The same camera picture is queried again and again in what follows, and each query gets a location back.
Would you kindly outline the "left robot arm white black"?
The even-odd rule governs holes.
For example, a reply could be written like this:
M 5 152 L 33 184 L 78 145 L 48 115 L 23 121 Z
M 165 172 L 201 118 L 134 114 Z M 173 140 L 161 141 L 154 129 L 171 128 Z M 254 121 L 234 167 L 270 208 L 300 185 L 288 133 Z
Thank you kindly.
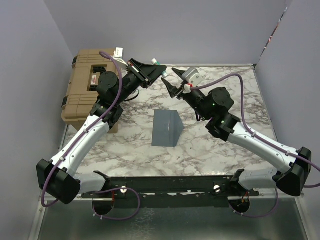
M 82 193 L 94 192 L 101 198 L 110 193 L 106 175 L 94 172 L 81 177 L 77 170 L 96 142 L 118 122 L 123 113 L 121 103 L 139 87 L 150 87 L 167 69 L 166 65 L 143 64 L 133 58 L 125 67 L 125 76 L 120 70 L 100 74 L 97 101 L 83 126 L 60 152 L 36 165 L 43 195 L 50 194 L 67 205 Z

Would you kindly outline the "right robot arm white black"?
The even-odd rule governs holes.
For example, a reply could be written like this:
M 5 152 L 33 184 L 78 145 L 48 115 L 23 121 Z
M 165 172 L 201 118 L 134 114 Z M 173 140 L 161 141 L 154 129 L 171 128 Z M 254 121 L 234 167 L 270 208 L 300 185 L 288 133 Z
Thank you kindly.
M 234 105 L 230 93 L 225 87 L 216 87 L 207 95 L 200 86 L 202 77 L 195 68 L 186 71 L 173 69 L 182 79 L 180 87 L 171 85 L 164 78 L 171 98 L 182 99 L 197 113 L 215 138 L 238 145 L 271 164 L 271 168 L 262 170 L 239 170 L 229 189 L 240 196 L 246 191 L 259 188 L 279 189 L 283 193 L 299 197 L 311 172 L 309 149 L 295 149 L 274 141 L 255 131 L 245 122 L 244 114 L 237 117 L 229 112 Z

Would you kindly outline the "grey paper envelope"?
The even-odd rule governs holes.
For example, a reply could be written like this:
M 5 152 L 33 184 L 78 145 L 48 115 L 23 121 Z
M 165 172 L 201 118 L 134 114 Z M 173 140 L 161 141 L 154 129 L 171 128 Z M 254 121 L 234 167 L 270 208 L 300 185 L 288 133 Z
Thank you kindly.
M 176 147 L 184 130 L 177 110 L 157 109 L 154 111 L 152 142 L 153 147 Z

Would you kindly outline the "green white glue stick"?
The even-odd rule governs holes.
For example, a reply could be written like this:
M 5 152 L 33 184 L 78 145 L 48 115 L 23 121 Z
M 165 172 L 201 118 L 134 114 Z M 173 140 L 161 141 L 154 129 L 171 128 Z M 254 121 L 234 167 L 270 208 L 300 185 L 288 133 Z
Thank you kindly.
M 166 72 L 166 71 L 163 71 L 163 72 L 162 72 L 162 77 L 163 77 L 163 78 L 166 78 L 167 76 L 168 76 L 167 72 Z

